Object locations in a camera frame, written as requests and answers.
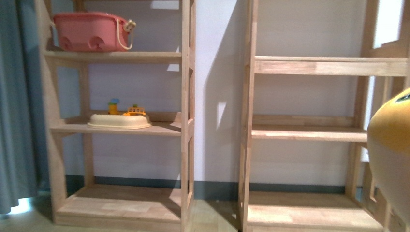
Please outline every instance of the yellow toy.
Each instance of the yellow toy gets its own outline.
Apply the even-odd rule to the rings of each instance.
[[[383,105],[367,130],[370,168],[380,191],[410,225],[410,89]]]
[[[134,104],[132,107],[128,108],[128,111],[124,113],[124,116],[133,116],[133,115],[145,115],[145,109],[143,107],[138,107],[137,104]]]
[[[118,98],[112,98],[108,103],[108,114],[109,115],[119,115],[117,104],[119,103]]]

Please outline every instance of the toy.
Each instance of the toy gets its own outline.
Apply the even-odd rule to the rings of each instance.
[[[410,89],[373,116],[367,130],[370,168],[392,208],[410,224]]]
[[[112,98],[108,103],[108,114],[93,114],[87,125],[92,128],[127,130],[152,126],[144,108],[138,107],[138,105],[135,104],[132,107],[129,107],[126,113],[121,114],[117,108],[118,103],[119,99]]]
[[[145,115],[145,109],[142,107],[138,107],[137,104],[134,104],[132,107],[128,108],[128,111],[124,113],[124,116],[132,116],[132,115],[138,115],[142,114]]]
[[[108,103],[108,114],[110,115],[119,115],[117,104],[119,103],[118,98],[112,98]]]

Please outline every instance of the bottom shelf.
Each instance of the bottom shelf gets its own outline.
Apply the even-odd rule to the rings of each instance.
[[[55,215],[56,224],[180,231],[181,190],[112,185],[84,187]]]
[[[345,195],[282,192],[249,192],[248,228],[254,232],[267,228],[383,230],[382,225]]]

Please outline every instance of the floor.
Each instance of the floor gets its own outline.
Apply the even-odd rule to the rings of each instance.
[[[21,214],[0,218],[0,232],[130,232],[100,228],[57,226],[51,221],[49,193],[42,193],[29,200],[31,210]],[[237,232],[236,202],[204,201],[193,202],[190,232]]]

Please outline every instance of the beige plastic tray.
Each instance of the beige plastic tray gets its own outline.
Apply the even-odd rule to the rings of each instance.
[[[140,129],[152,126],[148,115],[92,115],[87,124],[93,128]]]

